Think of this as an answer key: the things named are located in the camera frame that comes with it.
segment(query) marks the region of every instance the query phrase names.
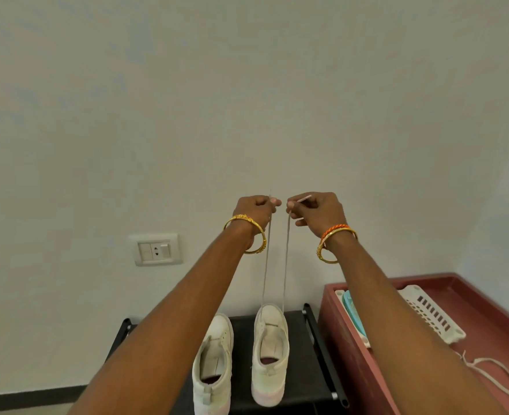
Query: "black rack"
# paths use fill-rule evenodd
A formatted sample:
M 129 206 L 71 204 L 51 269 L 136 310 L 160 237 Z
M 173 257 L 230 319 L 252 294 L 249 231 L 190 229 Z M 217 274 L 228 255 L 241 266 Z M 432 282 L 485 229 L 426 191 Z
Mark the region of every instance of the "black rack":
M 289 329 L 289 363 L 283 399 L 275 408 L 259 406 L 251 396 L 251 365 L 255 316 L 231 317 L 234 346 L 232 352 L 230 414 L 282 413 L 283 408 L 296 414 L 339 414 L 348 408 L 348 399 L 331 362 L 312 308 L 285 312 Z M 108 353 L 107 359 L 133 331 L 130 319 L 125 319 Z M 193 415 L 193 383 L 188 376 L 171 412 L 173 415 Z

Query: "turquoise plastic item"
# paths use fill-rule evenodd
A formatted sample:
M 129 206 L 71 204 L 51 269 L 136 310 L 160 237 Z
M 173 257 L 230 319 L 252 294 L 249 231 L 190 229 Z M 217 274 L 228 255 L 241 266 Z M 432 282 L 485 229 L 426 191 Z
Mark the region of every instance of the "turquoise plastic item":
M 360 332 L 362 335 L 366 336 L 366 331 L 364 330 L 364 327 L 362 326 L 362 321 L 360 320 L 360 317 L 358 316 L 358 312 L 356 311 L 355 304 L 352 302 L 351 292 L 345 291 L 343 294 L 343 306 L 345 307 L 345 310 L 347 311 L 348 315 L 351 316 L 351 320 L 355 325 L 355 328 Z

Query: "gold bracelet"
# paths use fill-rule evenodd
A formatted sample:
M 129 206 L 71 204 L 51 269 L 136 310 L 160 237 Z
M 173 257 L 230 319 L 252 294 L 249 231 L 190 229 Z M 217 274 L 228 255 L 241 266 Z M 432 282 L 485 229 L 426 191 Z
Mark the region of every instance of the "gold bracelet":
M 358 240 L 358 236 L 356 234 L 356 231 L 354 231 L 353 229 L 351 229 L 350 227 L 340 227 L 338 229 L 335 229 L 331 232 L 329 232 L 320 242 L 320 244 L 318 245 L 318 248 L 316 249 L 316 255 L 318 255 L 318 258 L 325 262 L 325 263 L 338 263 L 338 261 L 328 261 L 327 259 L 324 259 L 322 257 L 322 248 L 324 247 L 324 244 L 325 244 L 325 241 L 327 239 L 329 239 L 331 236 L 333 236 L 335 233 L 339 232 L 339 231 L 343 231 L 343 230 L 346 230 L 346 231 L 350 231 L 354 236 L 355 238 Z
M 254 224 L 258 230 L 260 230 L 260 233 L 262 234 L 262 246 L 260 246 L 256 251 L 245 251 L 246 254 L 253 254 L 253 253 L 260 253 L 261 251 L 263 251 L 264 249 L 266 249 L 266 235 L 264 234 L 264 230 L 262 229 L 262 227 L 260 226 L 260 224 L 258 224 L 255 220 L 253 220 L 251 217 L 249 217 L 248 215 L 245 215 L 245 214 L 238 214 L 238 215 L 234 215 L 233 217 L 231 217 L 228 221 L 226 221 L 226 223 L 223 225 L 223 229 L 225 230 L 227 225 L 233 221 L 233 220 L 246 220 L 248 221 L 249 223 L 251 224 Z

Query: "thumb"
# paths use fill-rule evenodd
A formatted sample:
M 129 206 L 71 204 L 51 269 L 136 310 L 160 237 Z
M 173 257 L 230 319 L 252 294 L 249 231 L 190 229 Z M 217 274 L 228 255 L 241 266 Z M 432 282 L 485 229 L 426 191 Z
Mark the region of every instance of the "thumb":
M 287 203 L 287 205 L 288 205 L 288 208 L 291 209 L 291 213 L 296 214 L 297 216 L 299 216 L 301 218 L 305 218 L 306 214 L 308 214 L 310 212 L 310 209 L 308 207 L 304 206 L 300 202 L 290 201 Z

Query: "forearm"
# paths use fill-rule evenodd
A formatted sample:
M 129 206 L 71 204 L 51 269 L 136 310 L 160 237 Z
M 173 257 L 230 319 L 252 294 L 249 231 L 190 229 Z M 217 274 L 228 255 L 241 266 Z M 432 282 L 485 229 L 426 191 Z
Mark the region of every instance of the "forearm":
M 345 274 L 372 351 L 403 415 L 506 413 L 350 233 L 335 234 L 328 246 Z
M 137 326 L 93 378 L 71 414 L 166 414 L 250 242 L 234 222 Z

